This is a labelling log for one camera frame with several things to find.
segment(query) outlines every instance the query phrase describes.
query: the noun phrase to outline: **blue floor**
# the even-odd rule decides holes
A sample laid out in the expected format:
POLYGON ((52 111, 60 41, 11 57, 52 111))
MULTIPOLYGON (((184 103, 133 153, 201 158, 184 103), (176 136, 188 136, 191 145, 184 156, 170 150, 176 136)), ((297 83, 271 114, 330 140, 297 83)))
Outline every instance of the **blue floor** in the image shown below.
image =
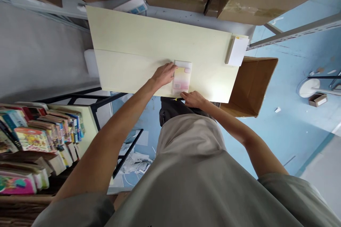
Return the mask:
MULTIPOLYGON (((287 31, 310 22, 339 13, 341 0, 310 0, 282 15, 276 26, 287 31)), ((256 28, 252 42, 274 34, 264 26, 256 28)), ((257 118, 240 118, 268 144, 273 153, 291 175, 295 175, 318 146, 328 139, 330 132, 341 122, 341 97, 328 95, 328 102, 315 108, 308 105, 307 99, 296 93, 299 83, 311 71, 324 69, 320 75, 336 69, 341 70, 341 28, 324 31, 292 39, 276 45, 269 45, 247 52, 248 56, 276 57, 278 66, 272 76, 264 102, 257 118), (281 112, 275 113, 277 107, 281 112)), ((330 80, 324 80, 321 88, 327 89, 330 80)), ((117 111, 123 102, 113 102, 117 111)), ((136 129, 149 131, 148 146, 137 145, 135 151, 149 154, 154 159, 160 133, 160 97, 154 96, 148 103, 136 129)), ((253 176, 255 172, 245 149, 220 127, 228 152, 253 176)), ((127 175, 127 180, 135 184, 135 174, 127 175)))

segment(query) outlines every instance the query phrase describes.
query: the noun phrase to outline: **shirt sleeve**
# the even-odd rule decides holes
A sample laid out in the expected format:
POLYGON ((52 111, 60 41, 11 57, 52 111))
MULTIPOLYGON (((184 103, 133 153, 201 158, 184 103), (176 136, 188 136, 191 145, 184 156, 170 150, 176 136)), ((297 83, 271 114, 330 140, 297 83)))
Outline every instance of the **shirt sleeve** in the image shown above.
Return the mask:
POLYGON ((341 226, 341 221, 309 182, 278 173, 266 174, 258 181, 303 226, 341 226))
POLYGON ((86 193, 49 205, 32 227, 102 227, 114 213, 114 206, 102 193, 86 193))

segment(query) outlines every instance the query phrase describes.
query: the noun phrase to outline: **cream wooden board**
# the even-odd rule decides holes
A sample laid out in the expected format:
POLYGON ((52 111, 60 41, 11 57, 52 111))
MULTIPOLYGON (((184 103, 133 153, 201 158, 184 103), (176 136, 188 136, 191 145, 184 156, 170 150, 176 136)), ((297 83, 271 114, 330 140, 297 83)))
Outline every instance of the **cream wooden board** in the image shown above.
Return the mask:
MULTIPOLYGON (((87 15, 103 90, 135 93, 166 62, 193 63, 190 91, 228 103, 238 67, 225 65, 231 33, 96 7, 87 15)), ((172 96, 172 84, 155 95, 172 96)))

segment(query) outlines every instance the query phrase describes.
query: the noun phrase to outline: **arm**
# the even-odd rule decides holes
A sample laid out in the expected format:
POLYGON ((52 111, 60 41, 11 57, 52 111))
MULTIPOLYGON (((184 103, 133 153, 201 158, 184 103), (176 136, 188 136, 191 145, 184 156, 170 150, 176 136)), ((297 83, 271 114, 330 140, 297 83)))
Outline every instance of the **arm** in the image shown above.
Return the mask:
POLYGON ((216 107, 197 91, 183 92, 180 96, 186 101, 185 105, 200 108, 211 115, 231 136, 245 147, 258 177, 267 173, 288 175, 288 172, 271 152, 267 144, 244 123, 216 107))
POLYGON ((172 62, 159 67, 153 77, 110 118, 97 133, 52 203, 82 193, 106 194, 120 149, 128 133, 153 94, 173 80, 176 68, 178 67, 172 62))

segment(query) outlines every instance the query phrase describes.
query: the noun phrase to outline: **gray shirt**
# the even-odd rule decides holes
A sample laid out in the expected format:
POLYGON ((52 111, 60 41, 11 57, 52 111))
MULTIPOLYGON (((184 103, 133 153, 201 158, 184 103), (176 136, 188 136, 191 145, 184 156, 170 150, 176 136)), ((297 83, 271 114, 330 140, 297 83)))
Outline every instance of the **gray shirt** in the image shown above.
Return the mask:
POLYGON ((218 125, 180 115, 161 129, 157 156, 114 213, 103 194, 48 206, 33 226, 341 226, 319 192, 294 176, 256 180, 226 151, 218 125))

